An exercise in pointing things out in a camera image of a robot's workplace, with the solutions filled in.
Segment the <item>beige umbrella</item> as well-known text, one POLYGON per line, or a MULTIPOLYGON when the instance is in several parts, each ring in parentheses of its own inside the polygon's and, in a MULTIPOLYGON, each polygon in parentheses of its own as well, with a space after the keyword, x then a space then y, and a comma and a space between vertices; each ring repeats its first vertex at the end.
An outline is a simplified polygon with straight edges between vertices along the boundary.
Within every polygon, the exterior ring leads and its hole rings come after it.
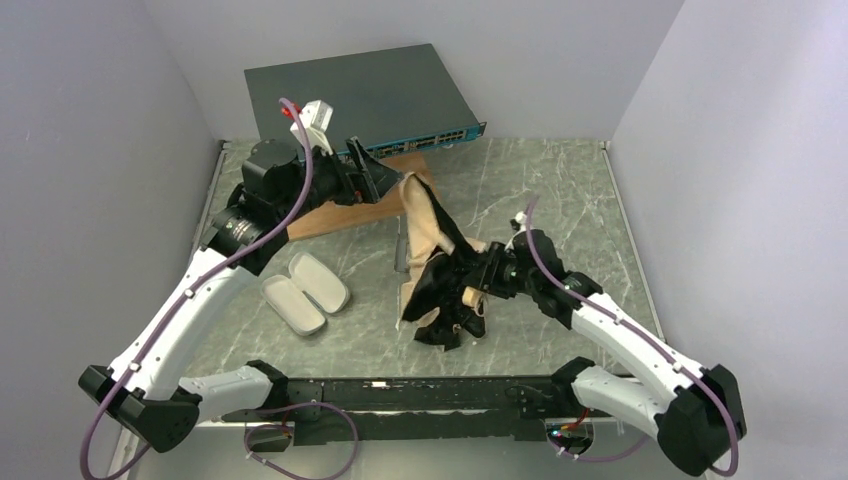
POLYGON ((409 279, 399 292, 399 320, 416 325, 414 340, 445 352, 461 333, 486 333, 486 294, 463 284, 486 244, 465 236, 427 180, 408 174, 399 184, 407 221, 409 279))

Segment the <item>beige umbrella case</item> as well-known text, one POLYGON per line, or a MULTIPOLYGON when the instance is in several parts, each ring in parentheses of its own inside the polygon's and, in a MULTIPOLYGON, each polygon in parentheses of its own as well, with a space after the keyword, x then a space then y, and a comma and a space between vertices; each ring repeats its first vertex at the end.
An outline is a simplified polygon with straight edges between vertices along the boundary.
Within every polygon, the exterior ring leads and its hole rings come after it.
POLYGON ((299 336, 317 333, 325 326, 326 315, 341 311, 351 297, 341 278, 308 252, 291 258, 287 274, 264 280, 260 293, 299 336))

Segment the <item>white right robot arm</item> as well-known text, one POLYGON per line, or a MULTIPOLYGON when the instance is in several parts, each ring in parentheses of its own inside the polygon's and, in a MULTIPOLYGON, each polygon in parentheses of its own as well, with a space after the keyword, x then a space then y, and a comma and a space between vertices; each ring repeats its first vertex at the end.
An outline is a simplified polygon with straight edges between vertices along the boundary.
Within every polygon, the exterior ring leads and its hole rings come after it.
POLYGON ((602 347, 631 376, 625 380, 574 359, 552 377, 566 401, 638 429, 690 476, 737 473, 747 426, 735 375, 661 342, 597 282, 563 270, 542 231, 521 231, 507 245, 492 243, 464 282, 503 299, 532 297, 545 315, 602 347))

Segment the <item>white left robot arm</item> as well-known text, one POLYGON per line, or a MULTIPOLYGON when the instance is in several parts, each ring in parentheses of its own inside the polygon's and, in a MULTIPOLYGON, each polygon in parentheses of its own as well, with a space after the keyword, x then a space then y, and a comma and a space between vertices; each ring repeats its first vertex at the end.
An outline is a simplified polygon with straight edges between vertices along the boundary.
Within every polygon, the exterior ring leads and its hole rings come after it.
POLYGON ((109 365, 82 373, 82 390, 153 450, 174 449, 212 418, 288 403, 287 377, 261 360, 202 378, 185 371, 229 303, 288 243, 292 222, 328 202, 376 204, 403 180, 358 139, 347 148, 342 156, 276 140, 255 144, 241 182, 156 317, 109 365))

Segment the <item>wooden base board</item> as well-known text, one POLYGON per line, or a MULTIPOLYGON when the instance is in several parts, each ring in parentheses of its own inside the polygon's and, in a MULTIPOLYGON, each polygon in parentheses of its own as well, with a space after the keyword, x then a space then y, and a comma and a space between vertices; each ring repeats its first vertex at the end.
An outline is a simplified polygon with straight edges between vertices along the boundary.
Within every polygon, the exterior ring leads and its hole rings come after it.
MULTIPOLYGON (((416 173, 428 182, 433 181, 422 153, 390 157, 385 160, 385 164, 404 173, 416 173)), ((394 188, 377 204, 339 206, 332 202, 326 203, 293 222, 287 231, 289 240, 294 242, 397 217, 403 213, 399 189, 394 188)))

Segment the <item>grey plastic bracket piece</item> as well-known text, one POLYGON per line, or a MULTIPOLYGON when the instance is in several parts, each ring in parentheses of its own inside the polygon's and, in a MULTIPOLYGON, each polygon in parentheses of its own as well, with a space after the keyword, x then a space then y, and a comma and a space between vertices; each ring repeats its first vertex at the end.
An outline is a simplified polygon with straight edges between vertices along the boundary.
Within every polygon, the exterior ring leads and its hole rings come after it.
POLYGON ((397 273, 408 272, 408 243, 405 239, 400 238, 395 245, 394 254, 394 270, 397 273))

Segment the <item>grey network switch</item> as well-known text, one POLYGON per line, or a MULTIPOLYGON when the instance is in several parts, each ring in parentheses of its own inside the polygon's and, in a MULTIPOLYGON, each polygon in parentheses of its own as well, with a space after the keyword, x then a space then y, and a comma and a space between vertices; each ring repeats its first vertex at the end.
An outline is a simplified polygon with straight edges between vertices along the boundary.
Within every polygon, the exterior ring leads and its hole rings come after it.
POLYGON ((244 75, 262 140, 297 140, 282 97, 299 108, 314 100, 332 107, 326 135, 341 155, 352 136, 382 159, 475 140, 486 129, 431 44, 252 68, 244 75))

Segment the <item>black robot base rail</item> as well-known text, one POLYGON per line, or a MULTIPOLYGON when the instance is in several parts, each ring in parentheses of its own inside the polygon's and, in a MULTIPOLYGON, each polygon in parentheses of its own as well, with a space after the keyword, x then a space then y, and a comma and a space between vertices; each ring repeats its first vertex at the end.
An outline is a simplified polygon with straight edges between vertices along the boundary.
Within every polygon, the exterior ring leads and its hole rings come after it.
POLYGON ((511 438, 542 441, 592 414, 545 375, 292 378, 284 400, 224 415, 228 423, 285 421, 297 446, 349 440, 511 438))

